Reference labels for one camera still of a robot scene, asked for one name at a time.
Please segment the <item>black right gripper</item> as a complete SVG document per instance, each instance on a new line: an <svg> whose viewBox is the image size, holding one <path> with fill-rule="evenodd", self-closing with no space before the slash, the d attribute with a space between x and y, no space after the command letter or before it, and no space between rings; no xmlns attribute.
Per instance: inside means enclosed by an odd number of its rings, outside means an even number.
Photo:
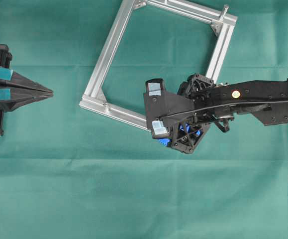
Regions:
<svg viewBox="0 0 288 239"><path fill-rule="evenodd" d="M205 101L210 99L210 90L214 89L214 87L216 87L216 85L209 78L200 74L194 74L190 75L187 81L181 83L177 94L193 100L195 107L203 108L205 107ZM214 115L213 109L193 112L190 117L171 127L171 139L174 140L176 138L179 124L185 125L185 123L188 123L191 126L201 126L204 130L204 135L201 137L202 140L210 129L211 124L215 124L222 132L228 132L230 120L233 120L233 116L227 116L223 119L219 119L219 117ZM174 147L173 145L171 146L172 149L178 150L185 154L192 154L196 147L197 146L190 148L183 145L180 145L179 147Z"/></svg>

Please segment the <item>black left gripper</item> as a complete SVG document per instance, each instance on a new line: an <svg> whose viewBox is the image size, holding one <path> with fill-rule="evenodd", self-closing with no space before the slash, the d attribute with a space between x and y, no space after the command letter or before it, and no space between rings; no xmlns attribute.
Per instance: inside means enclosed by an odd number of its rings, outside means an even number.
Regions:
<svg viewBox="0 0 288 239"><path fill-rule="evenodd" d="M9 53L8 46L0 44L0 136L3 134L2 124L4 111L12 112L21 106L42 101L54 96L52 90L10 69L9 65L11 60L12 54ZM34 90L43 92L43 94L16 94L16 98L11 99L11 92L8 88Z"/></svg>

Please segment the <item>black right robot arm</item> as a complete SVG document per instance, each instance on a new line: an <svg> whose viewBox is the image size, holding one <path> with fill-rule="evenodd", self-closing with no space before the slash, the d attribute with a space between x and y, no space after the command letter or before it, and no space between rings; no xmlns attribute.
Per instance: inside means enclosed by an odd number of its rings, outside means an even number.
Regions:
<svg viewBox="0 0 288 239"><path fill-rule="evenodd" d="M194 74L178 95L192 100L194 108L175 113L180 121L171 126L166 146L182 153L193 153L213 124L227 133L235 115L252 114L265 126L288 123L288 79L217 85Z"/></svg>

